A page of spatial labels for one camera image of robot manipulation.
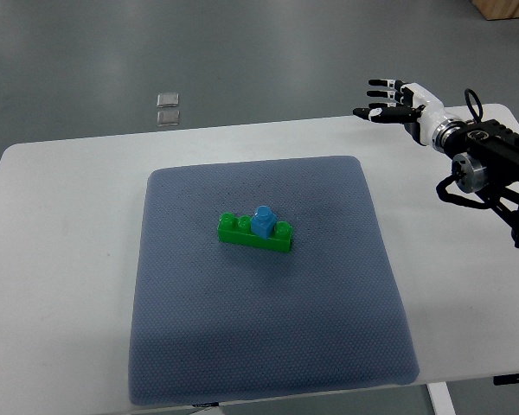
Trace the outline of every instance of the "blue mat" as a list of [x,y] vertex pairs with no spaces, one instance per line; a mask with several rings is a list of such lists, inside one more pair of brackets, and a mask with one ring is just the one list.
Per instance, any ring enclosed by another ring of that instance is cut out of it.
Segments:
[[[290,253],[218,241],[221,213],[259,205],[293,226]],[[152,173],[131,328],[133,404],[406,385],[418,373],[354,157]]]

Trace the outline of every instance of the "green lego brick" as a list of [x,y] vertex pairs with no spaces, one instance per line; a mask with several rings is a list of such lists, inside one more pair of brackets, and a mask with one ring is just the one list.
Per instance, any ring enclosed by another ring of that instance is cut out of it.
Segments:
[[278,221],[269,238],[263,239],[252,233],[250,219],[250,216],[247,215],[237,218],[230,213],[222,214],[217,227],[219,240],[229,244],[253,246],[279,252],[291,250],[292,227],[288,222]]

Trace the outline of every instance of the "gray floor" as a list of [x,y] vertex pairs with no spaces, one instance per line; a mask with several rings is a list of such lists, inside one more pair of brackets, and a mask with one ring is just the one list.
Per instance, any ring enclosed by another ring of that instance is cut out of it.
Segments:
[[[470,87],[519,120],[519,20],[486,22],[469,0],[3,0],[0,156],[16,143],[157,131],[166,91],[181,94],[170,128],[350,115],[372,77],[419,82],[447,105]],[[450,390],[458,414],[519,414],[519,386]],[[266,412],[433,413],[420,386],[227,410]]]

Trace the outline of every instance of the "toy building block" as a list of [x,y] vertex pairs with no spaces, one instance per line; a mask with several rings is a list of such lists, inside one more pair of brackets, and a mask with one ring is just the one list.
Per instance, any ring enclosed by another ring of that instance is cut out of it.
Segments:
[[250,228],[251,219],[248,215],[237,218],[230,213],[222,214],[217,227],[219,240],[230,244],[253,246],[279,252],[289,252],[291,250],[292,227],[288,222],[280,220],[275,223],[269,238],[263,239],[252,233]]
[[253,234],[267,239],[271,235],[276,222],[277,215],[268,206],[260,206],[250,220],[250,228]]

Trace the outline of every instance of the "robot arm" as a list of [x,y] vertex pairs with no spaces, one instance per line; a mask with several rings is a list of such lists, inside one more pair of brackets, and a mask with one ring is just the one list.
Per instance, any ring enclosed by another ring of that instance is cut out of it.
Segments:
[[[403,124],[417,143],[449,156],[452,174],[437,186],[439,198],[468,208],[492,209],[511,227],[519,248],[519,194],[508,188],[519,182],[519,134],[494,119],[483,122],[483,107],[471,90],[465,90],[465,100],[473,120],[463,120],[447,112],[439,99],[418,84],[400,80],[370,80],[369,84],[387,89],[368,91],[368,96],[395,102],[356,108],[354,115],[375,123]],[[472,107],[470,95],[477,102],[479,114]],[[463,192],[475,193],[482,202],[447,193],[447,186],[453,182]],[[517,210],[509,210],[502,199],[514,202]]]

